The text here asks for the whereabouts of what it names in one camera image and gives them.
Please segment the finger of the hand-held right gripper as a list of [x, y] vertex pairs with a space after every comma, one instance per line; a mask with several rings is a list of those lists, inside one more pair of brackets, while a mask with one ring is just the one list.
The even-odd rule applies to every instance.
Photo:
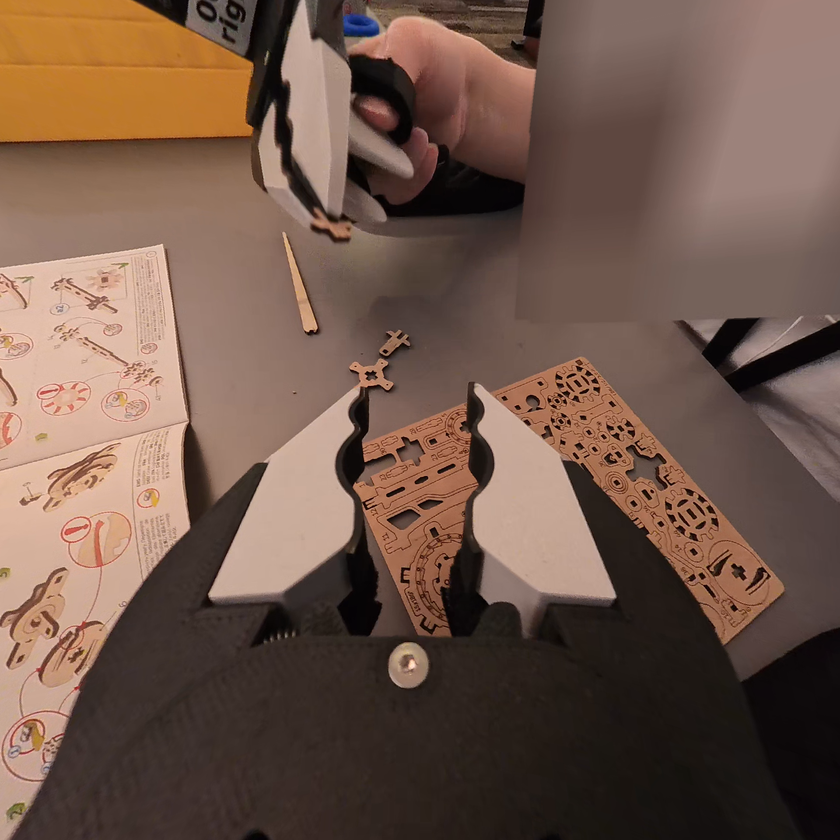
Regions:
[[280, 62], [291, 159], [323, 212], [342, 215], [349, 154], [351, 70], [341, 2], [298, 2]]
[[291, 156], [290, 145], [278, 140], [273, 124], [265, 124], [252, 134], [251, 173], [257, 186], [288, 215], [305, 228], [312, 225], [322, 205]]

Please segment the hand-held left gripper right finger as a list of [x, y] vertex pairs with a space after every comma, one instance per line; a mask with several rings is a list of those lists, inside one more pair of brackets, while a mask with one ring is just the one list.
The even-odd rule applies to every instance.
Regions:
[[611, 607], [616, 592], [561, 456], [483, 385], [468, 385], [468, 469], [460, 548], [443, 589], [453, 636], [489, 605], [512, 604], [526, 636], [550, 606]]

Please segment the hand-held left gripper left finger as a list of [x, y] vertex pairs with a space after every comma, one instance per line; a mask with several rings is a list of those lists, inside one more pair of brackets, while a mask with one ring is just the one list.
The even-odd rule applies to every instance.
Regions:
[[354, 489], [368, 427], [369, 396], [357, 385], [267, 459], [211, 603], [273, 603], [298, 620], [326, 602], [351, 635], [371, 634], [382, 604]]

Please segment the wooden x-shaped part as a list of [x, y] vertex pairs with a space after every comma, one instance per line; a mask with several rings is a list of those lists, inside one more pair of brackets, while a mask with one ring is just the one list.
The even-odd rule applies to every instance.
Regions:
[[359, 361], [354, 361], [349, 365], [349, 370], [358, 375], [359, 387], [371, 389], [379, 387], [385, 392], [389, 392], [394, 383], [385, 375], [385, 368], [389, 361], [386, 358], [380, 357], [373, 364], [362, 364]]

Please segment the laser-cut wooden parts sheet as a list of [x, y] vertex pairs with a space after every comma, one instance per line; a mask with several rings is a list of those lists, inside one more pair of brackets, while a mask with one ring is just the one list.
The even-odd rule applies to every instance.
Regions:
[[[585, 358], [496, 391], [550, 447], [579, 466], [658, 547], [723, 644], [784, 592], [779, 578]], [[466, 406], [363, 446], [355, 489], [408, 615], [422, 636], [450, 635], [441, 590], [460, 548], [468, 468]]]

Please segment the person's right hand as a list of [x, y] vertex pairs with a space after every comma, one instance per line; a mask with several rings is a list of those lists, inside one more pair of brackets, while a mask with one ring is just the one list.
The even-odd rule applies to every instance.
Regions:
[[442, 146], [461, 164], [525, 183], [535, 69], [512, 64], [425, 17], [399, 17], [349, 54], [394, 60], [416, 93], [413, 134], [403, 146], [413, 177], [370, 168], [373, 196], [393, 205], [414, 199], [432, 181]]

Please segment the pointed wooden stick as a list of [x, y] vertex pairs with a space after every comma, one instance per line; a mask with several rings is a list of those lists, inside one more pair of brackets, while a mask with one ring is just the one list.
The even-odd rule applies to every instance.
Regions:
[[291, 247], [291, 242], [286, 232], [282, 232], [282, 238], [287, 254], [287, 262], [290, 270], [293, 290], [295, 292], [297, 308], [300, 314], [301, 326], [304, 333], [310, 335], [316, 334], [319, 332], [319, 324], [312, 309], [305, 282], [301, 276], [296, 257]]

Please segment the yellow box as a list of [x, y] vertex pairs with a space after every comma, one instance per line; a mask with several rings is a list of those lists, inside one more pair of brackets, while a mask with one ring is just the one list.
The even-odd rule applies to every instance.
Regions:
[[1, 141], [246, 137], [250, 64], [135, 2], [1, 2]]

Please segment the illustrated instruction booklet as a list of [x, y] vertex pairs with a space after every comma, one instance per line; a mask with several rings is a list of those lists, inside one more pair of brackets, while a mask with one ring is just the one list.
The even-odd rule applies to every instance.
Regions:
[[1, 837], [84, 678], [188, 530], [165, 247], [1, 272]]

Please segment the white cloth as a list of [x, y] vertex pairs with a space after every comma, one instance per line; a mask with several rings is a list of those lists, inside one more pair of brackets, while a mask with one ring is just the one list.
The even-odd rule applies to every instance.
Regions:
[[678, 324], [838, 501], [838, 314]]

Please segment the person's dark clothing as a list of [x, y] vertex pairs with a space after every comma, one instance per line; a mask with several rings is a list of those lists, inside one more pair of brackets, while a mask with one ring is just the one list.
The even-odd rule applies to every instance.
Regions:
[[839, 838], [839, 629], [742, 686], [770, 768], [805, 838]]

